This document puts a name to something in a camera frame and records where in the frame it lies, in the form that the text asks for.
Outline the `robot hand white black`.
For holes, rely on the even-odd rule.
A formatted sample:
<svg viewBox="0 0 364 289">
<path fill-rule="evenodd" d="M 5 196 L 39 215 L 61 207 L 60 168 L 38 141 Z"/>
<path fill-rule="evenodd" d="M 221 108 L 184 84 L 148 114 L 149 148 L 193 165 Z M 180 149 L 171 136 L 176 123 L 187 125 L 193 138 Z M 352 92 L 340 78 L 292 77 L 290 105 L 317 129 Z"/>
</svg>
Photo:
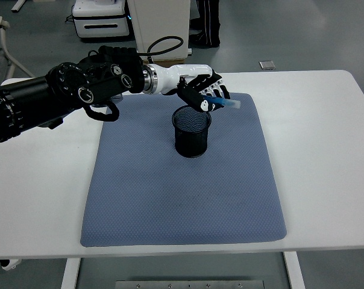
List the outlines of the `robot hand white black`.
<svg viewBox="0 0 364 289">
<path fill-rule="evenodd" d="M 211 112 L 230 103 L 222 76 L 205 64 L 178 64 L 169 68 L 148 65 L 148 93 L 176 94 L 198 112 Z"/>
</svg>

